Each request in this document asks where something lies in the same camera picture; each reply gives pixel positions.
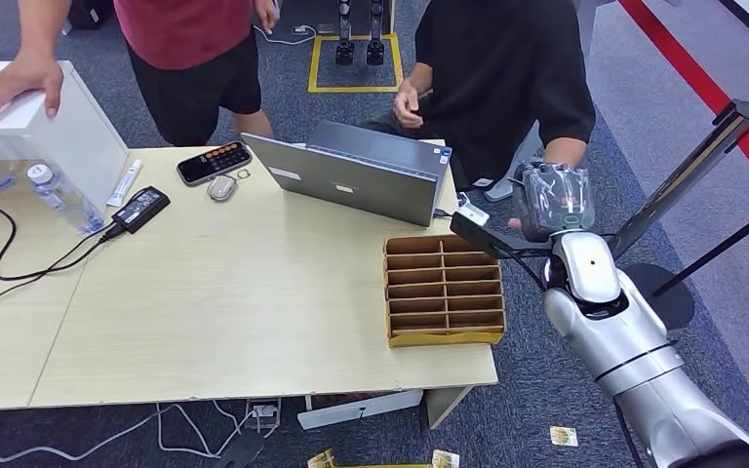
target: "phone screen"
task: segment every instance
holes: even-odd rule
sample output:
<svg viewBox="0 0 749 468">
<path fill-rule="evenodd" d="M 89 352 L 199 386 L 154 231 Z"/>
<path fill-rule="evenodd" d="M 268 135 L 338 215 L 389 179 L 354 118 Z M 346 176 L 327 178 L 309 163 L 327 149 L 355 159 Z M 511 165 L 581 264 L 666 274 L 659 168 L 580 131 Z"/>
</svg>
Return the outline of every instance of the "phone screen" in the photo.
<svg viewBox="0 0 749 468">
<path fill-rule="evenodd" d="M 178 169 L 186 182 L 194 182 L 215 173 L 214 165 L 208 161 L 208 153 L 179 163 Z"/>
<path fill-rule="evenodd" d="M 237 169 L 249 160 L 251 160 L 251 154 L 245 146 L 234 142 L 182 161 L 177 169 L 186 183 L 194 183 Z"/>
</svg>

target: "black shirt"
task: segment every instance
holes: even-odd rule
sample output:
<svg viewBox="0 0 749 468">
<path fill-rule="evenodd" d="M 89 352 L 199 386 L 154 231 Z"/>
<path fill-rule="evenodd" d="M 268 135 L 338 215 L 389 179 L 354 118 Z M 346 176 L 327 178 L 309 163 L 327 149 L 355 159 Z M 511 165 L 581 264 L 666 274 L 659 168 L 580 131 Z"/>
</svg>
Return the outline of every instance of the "black shirt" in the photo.
<svg viewBox="0 0 749 468">
<path fill-rule="evenodd" d="M 470 182 L 506 174 L 535 120 L 544 145 L 588 141 L 596 114 L 571 0 L 431 0 L 415 33 L 432 67 L 424 120 Z"/>
</svg>

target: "person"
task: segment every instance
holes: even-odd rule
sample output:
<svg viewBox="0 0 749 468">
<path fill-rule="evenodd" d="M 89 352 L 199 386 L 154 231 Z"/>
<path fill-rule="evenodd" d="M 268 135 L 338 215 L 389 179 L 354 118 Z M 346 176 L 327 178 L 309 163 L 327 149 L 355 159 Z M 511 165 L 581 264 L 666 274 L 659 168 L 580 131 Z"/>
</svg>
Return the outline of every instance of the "person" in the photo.
<svg viewBox="0 0 749 468">
<path fill-rule="evenodd" d="M 279 17 L 275 0 L 114 0 L 139 90 L 170 144 L 206 144 L 220 107 L 231 111 L 237 132 L 273 137 L 260 109 L 252 2 L 270 33 Z M 69 5 L 19 0 L 21 44 L 0 72 L 0 109 L 27 90 L 41 89 L 48 116 L 59 111 L 62 73 L 54 48 Z"/>
<path fill-rule="evenodd" d="M 503 179 L 535 121 L 545 162 L 581 161 L 596 114 L 571 0 L 431 0 L 414 40 L 391 112 L 363 127 L 443 138 L 458 190 Z"/>
</svg>

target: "gray laptop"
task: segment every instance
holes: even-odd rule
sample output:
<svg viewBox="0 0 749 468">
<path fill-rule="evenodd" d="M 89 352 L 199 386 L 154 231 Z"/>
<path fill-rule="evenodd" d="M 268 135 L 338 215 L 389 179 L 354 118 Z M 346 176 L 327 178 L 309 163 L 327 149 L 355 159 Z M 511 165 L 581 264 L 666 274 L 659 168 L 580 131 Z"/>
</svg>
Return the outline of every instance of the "gray laptop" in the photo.
<svg viewBox="0 0 749 468">
<path fill-rule="evenodd" d="M 306 147 L 242 134 L 284 190 L 402 219 L 432 222 L 452 151 L 357 127 L 321 123 Z"/>
</svg>

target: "red stripe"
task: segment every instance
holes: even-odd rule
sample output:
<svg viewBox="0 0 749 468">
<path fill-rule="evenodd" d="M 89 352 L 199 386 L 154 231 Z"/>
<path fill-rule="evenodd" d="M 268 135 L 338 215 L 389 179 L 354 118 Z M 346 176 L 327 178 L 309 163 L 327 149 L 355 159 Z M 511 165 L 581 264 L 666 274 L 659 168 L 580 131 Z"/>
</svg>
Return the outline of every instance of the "red stripe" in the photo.
<svg viewBox="0 0 749 468">
<path fill-rule="evenodd" d="M 687 50 L 664 27 L 664 24 L 650 11 L 642 0 L 619 0 L 621 6 L 630 18 L 645 31 L 648 38 L 661 54 L 676 68 L 682 78 L 696 94 L 710 107 L 714 113 L 719 113 L 730 98 L 719 85 L 705 72 Z M 740 142 L 739 148 L 749 161 L 749 133 Z"/>
</svg>

